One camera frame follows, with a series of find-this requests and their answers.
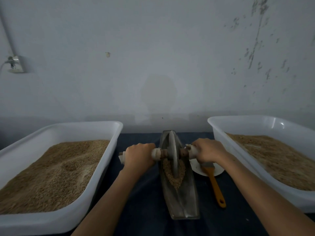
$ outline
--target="grain pile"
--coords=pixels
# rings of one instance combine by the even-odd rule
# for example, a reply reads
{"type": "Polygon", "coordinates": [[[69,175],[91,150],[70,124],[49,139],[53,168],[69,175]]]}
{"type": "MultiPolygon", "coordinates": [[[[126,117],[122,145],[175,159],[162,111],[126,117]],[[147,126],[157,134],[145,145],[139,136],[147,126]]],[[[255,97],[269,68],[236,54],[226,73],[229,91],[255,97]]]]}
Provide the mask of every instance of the grain pile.
{"type": "Polygon", "coordinates": [[[296,189],[315,191],[315,161],[268,136],[227,135],[276,180],[296,189]]]}
{"type": "Polygon", "coordinates": [[[85,190],[108,140],[59,143],[0,190],[0,214],[49,212],[85,190]]]}
{"type": "Polygon", "coordinates": [[[182,160],[179,160],[178,178],[174,178],[172,173],[171,161],[167,160],[166,158],[163,159],[163,169],[167,179],[177,191],[181,183],[183,182],[185,176],[186,171],[185,163],[182,160]]]}

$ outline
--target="plastic tub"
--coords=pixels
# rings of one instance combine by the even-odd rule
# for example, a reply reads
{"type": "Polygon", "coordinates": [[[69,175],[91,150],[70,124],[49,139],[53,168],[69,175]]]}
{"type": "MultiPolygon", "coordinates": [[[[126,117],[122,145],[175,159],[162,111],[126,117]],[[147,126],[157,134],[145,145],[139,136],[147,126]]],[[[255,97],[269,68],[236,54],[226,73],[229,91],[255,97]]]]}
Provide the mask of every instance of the plastic tub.
{"type": "Polygon", "coordinates": [[[106,171],[123,128],[121,122],[60,123],[26,136],[0,151],[0,188],[50,147],[61,142],[110,140],[86,189],[70,205],[52,212],[0,215],[0,235],[41,235],[64,233],[77,226],[87,213],[97,184],[106,171]]]}
{"type": "Polygon", "coordinates": [[[243,150],[225,132],[242,135],[267,135],[295,148],[315,160],[315,131],[290,121],[270,116],[211,117],[215,139],[235,155],[250,171],[278,191],[304,213],[315,212],[315,191],[304,191],[287,186],[273,178],[255,158],[243,150]]]}

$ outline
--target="dark blue tablecloth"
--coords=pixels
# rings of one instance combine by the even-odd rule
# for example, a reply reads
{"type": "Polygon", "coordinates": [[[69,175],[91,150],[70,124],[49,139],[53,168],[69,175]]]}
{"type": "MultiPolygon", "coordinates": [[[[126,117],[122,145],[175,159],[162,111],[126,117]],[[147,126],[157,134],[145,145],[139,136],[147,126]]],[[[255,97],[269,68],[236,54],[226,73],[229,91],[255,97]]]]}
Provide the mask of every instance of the dark blue tablecloth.
{"type": "MultiPolygon", "coordinates": [[[[214,139],[213,133],[177,133],[183,144],[198,138],[214,139]]],[[[92,205],[102,197],[123,168],[118,153],[138,143],[159,146],[160,133],[120,134],[115,153],[100,184],[92,205]]],[[[114,235],[268,235],[231,177],[223,172],[217,176],[218,185],[226,201],[226,208],[218,206],[209,178],[194,173],[199,196],[200,219],[172,220],[164,201],[157,164],[142,176],[132,190],[120,216],[114,235]]],[[[309,214],[315,220],[315,214],[309,214]]],[[[72,233],[59,234],[68,236],[72,233]]]]}

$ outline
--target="electrical outlet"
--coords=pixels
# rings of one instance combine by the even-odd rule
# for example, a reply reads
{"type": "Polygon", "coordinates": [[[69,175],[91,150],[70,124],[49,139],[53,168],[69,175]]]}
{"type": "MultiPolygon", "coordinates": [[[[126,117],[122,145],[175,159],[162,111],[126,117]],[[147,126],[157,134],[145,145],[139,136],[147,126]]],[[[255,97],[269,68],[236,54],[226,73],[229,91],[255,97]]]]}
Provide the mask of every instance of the electrical outlet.
{"type": "Polygon", "coordinates": [[[8,70],[10,73],[24,73],[20,59],[17,55],[10,56],[6,63],[11,65],[11,68],[8,70]]]}

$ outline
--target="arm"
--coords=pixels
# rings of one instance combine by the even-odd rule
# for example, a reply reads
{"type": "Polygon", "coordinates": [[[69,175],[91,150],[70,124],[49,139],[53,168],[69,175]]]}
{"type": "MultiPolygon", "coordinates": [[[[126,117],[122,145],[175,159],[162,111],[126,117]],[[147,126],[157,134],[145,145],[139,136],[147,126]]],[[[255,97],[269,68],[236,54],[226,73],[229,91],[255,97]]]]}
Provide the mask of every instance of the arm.
{"type": "Polygon", "coordinates": [[[114,233],[132,188],[141,175],[154,165],[151,158],[151,151],[154,148],[153,143],[127,148],[124,168],[72,236],[104,236],[114,233]]]}
{"type": "Polygon", "coordinates": [[[200,150],[199,162],[213,161],[227,171],[269,235],[315,235],[311,219],[244,167],[220,142],[198,139],[193,144],[200,150]]]}

